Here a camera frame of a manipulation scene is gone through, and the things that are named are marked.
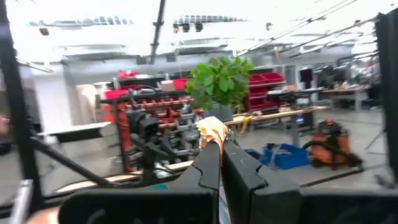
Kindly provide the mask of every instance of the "yellow object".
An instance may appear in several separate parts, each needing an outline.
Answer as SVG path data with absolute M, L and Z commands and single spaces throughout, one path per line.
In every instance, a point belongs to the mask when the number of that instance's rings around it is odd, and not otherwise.
M 242 130 L 241 130 L 240 134 L 243 134 L 246 131 L 251 119 L 252 119 L 252 116 L 246 116 L 243 118 L 243 126 L 242 126 Z
M 196 123 L 201 139 L 200 147 L 203 149 L 208 142 L 215 142 L 220 146 L 220 156 L 223 158 L 223 144 L 228 135 L 228 127 L 215 117 L 207 117 Z

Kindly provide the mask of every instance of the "concrete floor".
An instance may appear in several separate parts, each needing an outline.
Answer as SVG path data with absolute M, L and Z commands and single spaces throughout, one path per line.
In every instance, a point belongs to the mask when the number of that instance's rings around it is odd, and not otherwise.
M 332 118 L 351 130 L 351 148 L 365 160 L 365 167 L 367 167 L 368 170 L 360 174 L 332 180 L 312 187 L 346 189 L 379 188 L 375 182 L 374 174 L 388 174 L 388 170 L 384 165 L 386 163 L 386 155 L 384 154 L 384 138 L 379 138 L 368 151 L 365 151 L 364 149 L 382 129 L 381 112 L 363 111 L 356 113 L 354 111 L 325 111 L 317 113 L 316 117 L 319 121 L 325 118 Z M 307 142 L 309 137 L 310 136 L 301 137 L 300 143 L 303 144 Z M 252 133 L 245 133 L 237 136 L 237 140 L 244 149 L 252 148 L 261 151 L 261 147 L 263 147 L 267 142 L 291 142 L 291 137 L 288 133 L 283 133 L 282 131 L 262 128 L 257 129 Z M 78 145 L 83 144 L 82 142 L 73 143 L 75 144 L 66 144 L 63 147 L 67 150 L 69 148 L 74 148 L 76 150 Z M 79 147 L 79 149 L 84 149 L 88 147 L 88 145 L 101 147 L 101 141 L 97 139 L 89 140 L 84 142 L 83 145 L 84 146 Z M 108 152 L 97 151 L 89 156 L 75 157 L 73 160 L 98 175 L 107 176 L 120 172 L 119 169 L 114 168 Z M 54 164 L 55 169 L 50 170 L 48 169 L 48 161 L 41 159 L 40 163 L 42 188 L 44 193 L 47 195 L 66 184 L 83 180 L 83 178 L 78 174 L 73 173 L 59 164 Z M 292 170 L 277 170 L 277 172 L 293 179 L 301 185 L 350 171 L 351 169 L 347 167 L 340 167 L 337 171 L 332 171 L 329 167 L 314 169 L 311 166 Z M 13 198 L 20 179 L 21 175 L 19 172 L 17 153 L 13 152 L 0 157 L 0 202 L 6 202 L 10 198 Z

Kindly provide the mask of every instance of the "blue plastic bin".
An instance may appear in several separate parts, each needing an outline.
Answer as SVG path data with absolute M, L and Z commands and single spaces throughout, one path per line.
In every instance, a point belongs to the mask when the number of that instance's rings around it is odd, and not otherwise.
M 267 144 L 266 147 L 263 148 L 264 155 L 260 157 L 259 161 L 264 165 L 269 165 L 271 156 L 272 156 L 272 147 L 275 144 Z M 282 154 L 281 150 L 288 151 L 290 154 Z M 295 147 L 291 144 L 282 144 L 279 149 L 279 153 L 275 155 L 274 160 L 275 166 L 280 169 L 291 169 L 300 166 L 309 165 L 310 159 L 308 158 L 308 152 L 301 148 Z

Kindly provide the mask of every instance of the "white wall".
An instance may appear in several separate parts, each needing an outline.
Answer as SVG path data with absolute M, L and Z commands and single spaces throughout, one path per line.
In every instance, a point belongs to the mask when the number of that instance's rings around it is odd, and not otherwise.
M 308 65 L 322 62 L 334 62 L 336 59 L 350 55 L 351 49 L 336 47 L 321 53 L 306 54 L 301 57 L 289 58 L 280 55 L 251 54 L 249 58 L 257 66 L 260 65 Z M 178 72 L 194 69 L 198 63 L 206 63 L 210 57 L 220 54 L 181 56 L 177 62 L 167 63 L 165 57 L 158 57 L 154 65 L 136 65 L 132 60 L 110 60 L 107 62 L 78 62 L 68 67 L 55 64 L 51 69 L 54 73 L 34 71 L 34 83 L 40 108 L 40 117 L 44 131 L 57 131 L 71 125 L 79 124 L 79 102 L 76 85 L 110 81 L 118 70 L 133 70 L 141 73 L 154 74 Z

